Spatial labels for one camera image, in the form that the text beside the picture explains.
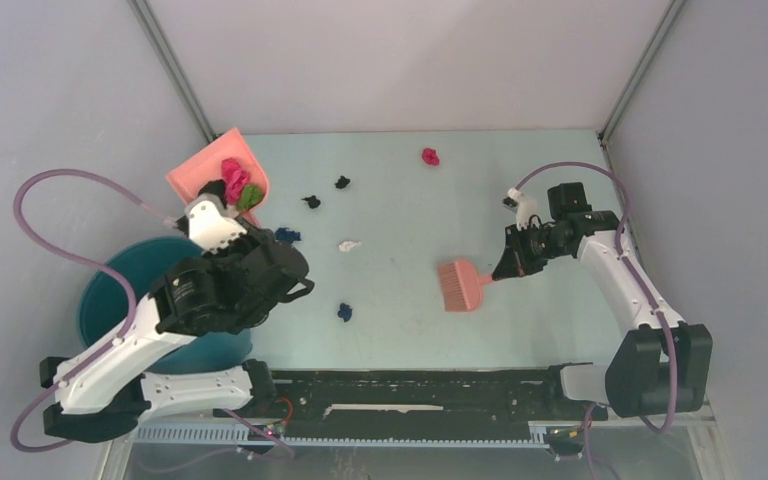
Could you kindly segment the pink hand brush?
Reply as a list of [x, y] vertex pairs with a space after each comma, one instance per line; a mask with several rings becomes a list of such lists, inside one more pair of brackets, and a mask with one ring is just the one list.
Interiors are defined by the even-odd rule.
[[479, 309], [484, 299], [484, 287], [494, 282], [491, 274], [479, 274], [466, 259], [456, 259], [436, 267], [443, 297], [444, 310], [466, 313]]

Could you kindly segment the pink dustpan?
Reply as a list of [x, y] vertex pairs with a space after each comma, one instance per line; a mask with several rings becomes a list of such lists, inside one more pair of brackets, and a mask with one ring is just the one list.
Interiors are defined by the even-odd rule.
[[188, 204], [209, 181], [221, 178], [221, 164], [228, 159], [234, 160], [249, 175], [249, 180], [264, 193], [261, 203], [243, 214], [247, 221], [259, 226], [255, 213], [269, 197], [270, 181], [238, 128], [231, 128], [221, 134], [201, 151], [169, 171], [165, 179], [177, 196]]

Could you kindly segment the green paper scrap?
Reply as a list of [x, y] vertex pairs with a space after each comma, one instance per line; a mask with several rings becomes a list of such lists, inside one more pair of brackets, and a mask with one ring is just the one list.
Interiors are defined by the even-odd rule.
[[266, 192], [258, 185], [250, 183], [243, 187], [236, 202], [239, 212], [248, 212], [258, 206], [266, 197]]

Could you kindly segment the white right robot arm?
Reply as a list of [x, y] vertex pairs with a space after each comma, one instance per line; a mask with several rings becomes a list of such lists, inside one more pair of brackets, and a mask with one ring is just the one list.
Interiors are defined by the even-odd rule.
[[505, 230], [495, 281], [541, 272], [556, 258], [577, 260], [596, 282], [624, 338], [607, 365], [568, 364], [541, 392], [545, 411], [566, 418], [582, 401], [610, 406], [622, 418], [695, 412], [705, 400], [713, 339], [689, 324], [654, 287], [633, 257], [620, 219], [597, 211], [580, 182], [548, 191], [551, 219], [537, 202], [510, 189], [504, 204], [516, 221]]

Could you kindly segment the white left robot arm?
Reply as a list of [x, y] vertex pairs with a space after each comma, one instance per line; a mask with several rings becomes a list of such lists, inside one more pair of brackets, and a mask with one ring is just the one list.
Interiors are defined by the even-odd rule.
[[205, 335], [261, 325], [276, 306], [313, 291], [308, 273], [302, 253], [267, 229], [180, 260], [140, 300], [130, 298], [126, 317], [92, 347], [41, 361], [40, 384], [53, 395], [42, 413], [45, 434], [101, 443], [155, 417], [214, 409], [268, 414], [277, 392], [263, 361], [193, 374], [149, 369]]

